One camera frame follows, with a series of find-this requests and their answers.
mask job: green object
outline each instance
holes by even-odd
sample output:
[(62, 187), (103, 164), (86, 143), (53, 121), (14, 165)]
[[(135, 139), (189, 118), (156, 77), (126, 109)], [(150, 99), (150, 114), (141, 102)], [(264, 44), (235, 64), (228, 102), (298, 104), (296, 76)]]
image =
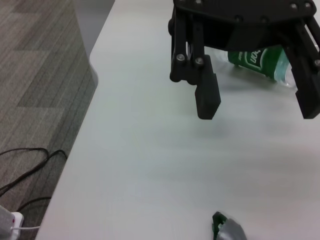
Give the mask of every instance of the green object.
[(213, 232), (213, 240), (216, 240), (218, 237), (218, 233), (223, 224), (228, 220), (226, 216), (224, 216), (221, 212), (216, 212), (212, 216), (212, 232)]
[(230, 63), (266, 75), (277, 82), (285, 82), (289, 60), (281, 46), (252, 52), (228, 52)]

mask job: black cable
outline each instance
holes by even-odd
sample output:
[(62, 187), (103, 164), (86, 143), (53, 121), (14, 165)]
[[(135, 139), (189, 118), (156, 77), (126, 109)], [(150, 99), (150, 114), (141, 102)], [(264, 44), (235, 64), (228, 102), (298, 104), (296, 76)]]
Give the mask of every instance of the black cable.
[(52, 158), (53, 156), (57, 155), (58, 153), (62, 153), (65, 158), (68, 158), (68, 155), (66, 154), (65, 151), (59, 149), (54, 151), (52, 154), (49, 153), (49, 151), (43, 147), (21, 147), (21, 148), (14, 148), (14, 149), (10, 149), (4, 152), (0, 153), (0, 156), (9, 153), (9, 152), (13, 152), (13, 151), (42, 151), (46, 154), (46, 158), (44, 160), (42, 160), (39, 164), (37, 164), (35, 167), (33, 167), (31, 170), (25, 172), (24, 174), (22, 174), (21, 176), (19, 176), (16, 180), (8, 183), (7, 185), (0, 187), (0, 198), (7, 192), (9, 191), (11, 188), (13, 188), (15, 185), (17, 185), (18, 183), (20, 183), (22, 180), (24, 180), (25, 178), (27, 178), (28, 176), (36, 173), (37, 171), (39, 171), (40, 169), (42, 169), (50, 160), (50, 158)]
[(33, 204), (33, 203), (38, 202), (38, 201), (50, 200), (50, 199), (51, 199), (50, 196), (38, 197), (36, 199), (27, 201), (25, 204), (21, 205), (16, 211), (20, 212), (22, 209), (24, 209), (26, 206), (28, 206), (30, 204)]

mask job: white cable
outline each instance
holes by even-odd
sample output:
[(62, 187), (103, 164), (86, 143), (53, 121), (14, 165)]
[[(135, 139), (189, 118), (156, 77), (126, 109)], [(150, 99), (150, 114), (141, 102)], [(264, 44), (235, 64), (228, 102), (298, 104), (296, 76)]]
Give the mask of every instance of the white cable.
[(34, 227), (11, 227), (11, 230), (34, 230), (39, 229), (40, 226), (34, 226)]

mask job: green bottle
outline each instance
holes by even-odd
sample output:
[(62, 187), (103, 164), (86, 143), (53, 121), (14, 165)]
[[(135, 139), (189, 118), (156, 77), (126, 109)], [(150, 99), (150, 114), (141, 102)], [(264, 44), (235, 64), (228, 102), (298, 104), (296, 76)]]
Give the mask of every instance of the green bottle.
[(281, 85), (295, 88), (296, 82), (292, 67), (281, 46), (273, 46), (252, 52), (226, 52), (214, 50), (215, 58), (228, 61), (255, 72), (261, 73)]

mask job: black robotic gripper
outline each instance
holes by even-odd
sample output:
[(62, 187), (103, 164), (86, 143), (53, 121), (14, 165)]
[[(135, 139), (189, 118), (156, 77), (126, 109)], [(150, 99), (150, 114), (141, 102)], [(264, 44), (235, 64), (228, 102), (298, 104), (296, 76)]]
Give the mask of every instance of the black robotic gripper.
[(221, 99), (216, 74), (204, 47), (253, 52), (281, 45), (292, 66), (296, 97), (305, 119), (320, 112), (320, 28), (312, 0), (173, 0), (173, 82), (196, 85), (200, 119), (210, 120)]

